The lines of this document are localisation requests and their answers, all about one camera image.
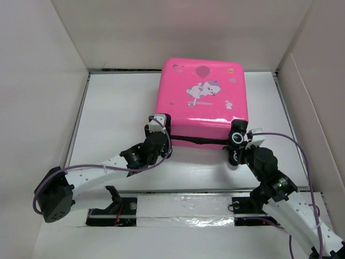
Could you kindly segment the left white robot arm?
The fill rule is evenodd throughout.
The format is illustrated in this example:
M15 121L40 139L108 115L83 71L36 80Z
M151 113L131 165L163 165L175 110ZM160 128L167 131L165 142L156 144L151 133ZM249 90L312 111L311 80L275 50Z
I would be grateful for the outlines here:
M170 150L169 134L154 132L143 143L103 163L51 168L34 190L33 210L46 223L56 222L71 211L79 194L107 181L156 168L168 158Z

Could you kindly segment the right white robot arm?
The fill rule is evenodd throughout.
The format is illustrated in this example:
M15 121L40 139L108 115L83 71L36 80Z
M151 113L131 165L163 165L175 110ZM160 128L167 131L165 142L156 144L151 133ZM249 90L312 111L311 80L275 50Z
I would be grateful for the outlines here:
M277 220L309 258L344 258L344 240L320 219L293 181L278 169L273 152L264 147L241 148L238 161L259 181L249 206Z

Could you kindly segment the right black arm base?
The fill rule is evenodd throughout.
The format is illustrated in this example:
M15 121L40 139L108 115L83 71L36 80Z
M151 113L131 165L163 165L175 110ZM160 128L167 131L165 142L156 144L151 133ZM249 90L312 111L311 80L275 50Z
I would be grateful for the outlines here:
M250 197L232 197L227 208L233 213L234 225L237 227L272 226L283 229L277 220L263 212Z

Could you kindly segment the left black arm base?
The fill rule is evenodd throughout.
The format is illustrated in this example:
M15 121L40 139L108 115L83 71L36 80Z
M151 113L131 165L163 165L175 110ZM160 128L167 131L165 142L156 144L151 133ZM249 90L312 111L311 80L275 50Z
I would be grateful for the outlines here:
M106 209L90 209L86 225L89 227L135 227L136 212L137 198L122 197L121 202L112 202Z

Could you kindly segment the pink kids suitcase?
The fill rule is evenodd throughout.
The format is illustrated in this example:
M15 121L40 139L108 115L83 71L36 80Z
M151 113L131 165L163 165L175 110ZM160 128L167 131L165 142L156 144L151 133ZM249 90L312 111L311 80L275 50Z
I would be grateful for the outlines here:
M170 58L161 72L155 106L174 146L225 149L229 163L249 123L245 75L237 62Z

